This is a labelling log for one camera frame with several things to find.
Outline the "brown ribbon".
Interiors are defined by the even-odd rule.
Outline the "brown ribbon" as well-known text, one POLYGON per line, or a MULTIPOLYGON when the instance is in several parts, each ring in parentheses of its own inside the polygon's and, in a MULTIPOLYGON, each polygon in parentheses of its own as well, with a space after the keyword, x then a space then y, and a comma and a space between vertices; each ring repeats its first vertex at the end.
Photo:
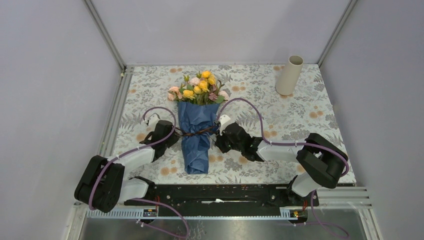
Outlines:
POLYGON ((192 137, 192 136, 203 135, 203 134, 215 134, 217 131, 218 131, 218 125, 212 125, 207 128, 198 130, 196 132, 185 132, 182 129, 176 127, 174 133, 178 137, 192 137))

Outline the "blue wrapping paper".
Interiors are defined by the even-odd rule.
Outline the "blue wrapping paper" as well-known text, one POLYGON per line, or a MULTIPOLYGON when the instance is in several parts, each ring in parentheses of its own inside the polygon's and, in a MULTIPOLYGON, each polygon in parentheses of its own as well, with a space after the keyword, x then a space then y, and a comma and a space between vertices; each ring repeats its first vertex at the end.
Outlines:
MULTIPOLYGON (((197 105, 189 102, 177 104, 179 128, 184 132, 194 133, 215 125, 219 104, 197 105)), ((189 175, 207 174, 209 170, 209 154, 211 147, 209 137, 212 134, 182 137, 181 150, 184 159, 184 170, 189 175)))

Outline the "artificial flower bunch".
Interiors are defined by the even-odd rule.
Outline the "artificial flower bunch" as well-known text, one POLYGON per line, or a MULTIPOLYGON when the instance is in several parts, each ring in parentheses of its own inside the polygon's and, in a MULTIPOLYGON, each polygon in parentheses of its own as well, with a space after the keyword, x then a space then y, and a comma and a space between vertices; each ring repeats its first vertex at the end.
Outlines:
POLYGON ((167 99, 195 105, 221 104, 230 99, 222 81, 210 71, 198 72, 195 77, 183 76, 184 82, 167 91, 167 99))

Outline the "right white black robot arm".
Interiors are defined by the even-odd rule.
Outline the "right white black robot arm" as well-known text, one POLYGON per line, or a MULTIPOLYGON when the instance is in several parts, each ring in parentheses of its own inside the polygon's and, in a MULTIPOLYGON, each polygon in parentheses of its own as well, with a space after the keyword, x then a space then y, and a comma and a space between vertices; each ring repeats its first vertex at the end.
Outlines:
POLYGON ((222 153, 237 151, 251 162, 299 163, 304 172, 295 176, 286 190, 287 201, 293 206, 301 205, 320 187, 334 189, 349 171, 347 155, 317 133, 310 133, 304 142, 272 142, 250 136, 237 123, 226 123, 216 134, 215 146, 222 153))

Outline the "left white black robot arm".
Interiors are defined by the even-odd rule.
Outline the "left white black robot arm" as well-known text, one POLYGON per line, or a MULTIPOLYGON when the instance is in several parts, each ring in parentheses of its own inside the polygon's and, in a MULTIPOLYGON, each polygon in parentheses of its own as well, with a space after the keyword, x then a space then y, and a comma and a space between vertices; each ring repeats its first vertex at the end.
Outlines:
POLYGON ((151 120, 148 125, 153 131, 138 147, 123 156, 114 159, 95 155, 89 160, 74 191, 76 200, 103 213, 134 198, 144 206, 154 202, 155 192, 149 188, 153 182, 143 177, 131 177, 130 173, 158 160, 178 141, 178 137, 170 121, 151 120))

